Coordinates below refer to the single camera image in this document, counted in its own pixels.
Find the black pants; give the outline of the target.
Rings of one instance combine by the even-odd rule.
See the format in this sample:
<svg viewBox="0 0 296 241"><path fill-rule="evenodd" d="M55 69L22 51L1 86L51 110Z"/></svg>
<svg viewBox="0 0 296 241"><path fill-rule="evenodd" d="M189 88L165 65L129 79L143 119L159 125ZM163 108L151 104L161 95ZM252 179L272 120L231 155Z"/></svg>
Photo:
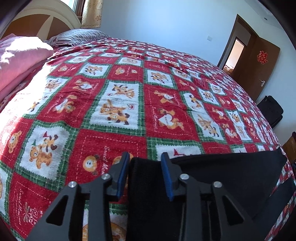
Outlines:
<svg viewBox="0 0 296 241"><path fill-rule="evenodd" d="M127 240L264 240L295 193L280 149L133 158Z"/></svg>

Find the wooden bedside cabinet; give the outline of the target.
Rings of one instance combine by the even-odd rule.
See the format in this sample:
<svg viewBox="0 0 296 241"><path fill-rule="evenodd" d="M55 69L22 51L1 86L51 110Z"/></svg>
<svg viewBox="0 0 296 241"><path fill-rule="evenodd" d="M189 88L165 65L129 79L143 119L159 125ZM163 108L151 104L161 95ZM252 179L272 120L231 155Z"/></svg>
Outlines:
<svg viewBox="0 0 296 241"><path fill-rule="evenodd" d="M287 154L290 163L295 163L296 160L296 132L292 132L291 137L283 145L283 149Z"/></svg>

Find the black suitcase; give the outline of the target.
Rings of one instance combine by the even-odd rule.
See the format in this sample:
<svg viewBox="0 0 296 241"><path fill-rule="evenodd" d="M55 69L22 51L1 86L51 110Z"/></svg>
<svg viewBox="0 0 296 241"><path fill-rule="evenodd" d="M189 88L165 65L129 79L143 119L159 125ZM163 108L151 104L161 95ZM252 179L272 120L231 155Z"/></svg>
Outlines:
<svg viewBox="0 0 296 241"><path fill-rule="evenodd" d="M265 96L257 105L263 116L268 121L271 128L274 128L283 118L283 109L280 104L272 97Z"/></svg>

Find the red patchwork bear bedspread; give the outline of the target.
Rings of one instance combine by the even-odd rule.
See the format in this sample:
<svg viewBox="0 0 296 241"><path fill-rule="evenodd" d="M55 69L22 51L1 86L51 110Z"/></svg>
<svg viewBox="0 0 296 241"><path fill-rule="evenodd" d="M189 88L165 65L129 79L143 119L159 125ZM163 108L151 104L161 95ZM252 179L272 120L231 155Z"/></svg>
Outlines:
<svg viewBox="0 0 296 241"><path fill-rule="evenodd" d="M69 182L89 183L121 155L123 195L109 203L112 240L127 240L133 158L280 149L278 184L295 176L249 95L199 57L106 38L54 52L1 100L1 240L27 240ZM295 240L295 193L264 240Z"/></svg>

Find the brown wooden door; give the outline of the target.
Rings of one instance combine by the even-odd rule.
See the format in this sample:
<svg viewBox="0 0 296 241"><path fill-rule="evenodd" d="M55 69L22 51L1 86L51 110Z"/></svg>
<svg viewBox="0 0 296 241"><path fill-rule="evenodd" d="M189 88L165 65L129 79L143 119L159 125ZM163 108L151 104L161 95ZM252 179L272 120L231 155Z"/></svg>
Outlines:
<svg viewBox="0 0 296 241"><path fill-rule="evenodd" d="M264 65L257 61L260 50L268 53L268 62ZM280 48L273 43L257 37L250 51L240 57L232 73L233 79L245 90L253 101L256 101L267 84L280 55ZM264 80L263 87L259 80Z"/></svg>

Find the red door decoration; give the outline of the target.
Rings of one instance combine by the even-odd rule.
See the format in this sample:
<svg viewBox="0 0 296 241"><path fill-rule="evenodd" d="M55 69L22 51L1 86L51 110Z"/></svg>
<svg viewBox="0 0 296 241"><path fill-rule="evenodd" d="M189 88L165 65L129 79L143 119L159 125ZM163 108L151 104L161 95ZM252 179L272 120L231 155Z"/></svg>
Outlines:
<svg viewBox="0 0 296 241"><path fill-rule="evenodd" d="M263 50L260 50L258 55L257 55L257 61L261 64L265 64L268 62L268 53L267 52L264 52Z"/></svg>

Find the pink folded blanket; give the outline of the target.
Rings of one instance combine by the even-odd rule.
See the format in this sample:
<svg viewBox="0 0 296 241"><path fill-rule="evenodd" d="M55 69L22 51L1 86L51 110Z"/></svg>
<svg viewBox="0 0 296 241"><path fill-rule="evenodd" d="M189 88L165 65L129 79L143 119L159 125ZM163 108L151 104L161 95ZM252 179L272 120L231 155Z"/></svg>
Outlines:
<svg viewBox="0 0 296 241"><path fill-rule="evenodd" d="M1 100L53 52L53 48L38 37L10 34L1 39Z"/></svg>

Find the striped pillow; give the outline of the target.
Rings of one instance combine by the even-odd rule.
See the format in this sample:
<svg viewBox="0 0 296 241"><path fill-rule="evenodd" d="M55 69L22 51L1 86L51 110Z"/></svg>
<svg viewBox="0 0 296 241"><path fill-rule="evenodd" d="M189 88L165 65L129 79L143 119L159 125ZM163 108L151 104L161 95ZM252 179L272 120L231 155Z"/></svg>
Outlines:
<svg viewBox="0 0 296 241"><path fill-rule="evenodd" d="M106 38L109 38L109 36L100 30L72 29L51 37L45 43L52 47L75 46Z"/></svg>

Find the cream and brown headboard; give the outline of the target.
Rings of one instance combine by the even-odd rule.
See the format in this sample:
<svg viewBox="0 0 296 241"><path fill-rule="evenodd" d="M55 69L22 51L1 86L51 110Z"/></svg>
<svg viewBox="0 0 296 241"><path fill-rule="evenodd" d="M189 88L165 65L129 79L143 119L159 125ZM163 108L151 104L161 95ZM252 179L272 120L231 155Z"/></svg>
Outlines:
<svg viewBox="0 0 296 241"><path fill-rule="evenodd" d="M14 34L48 40L60 33L79 28L79 18L64 2L31 1L1 30L1 39Z"/></svg>

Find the yellow patterned curtain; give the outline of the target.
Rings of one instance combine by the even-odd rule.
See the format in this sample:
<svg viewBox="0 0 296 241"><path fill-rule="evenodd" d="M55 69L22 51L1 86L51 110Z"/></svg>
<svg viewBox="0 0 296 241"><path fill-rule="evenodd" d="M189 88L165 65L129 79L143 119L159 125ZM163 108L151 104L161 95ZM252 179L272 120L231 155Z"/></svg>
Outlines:
<svg viewBox="0 0 296 241"><path fill-rule="evenodd" d="M86 0L83 6L81 28L101 27L103 0Z"/></svg>

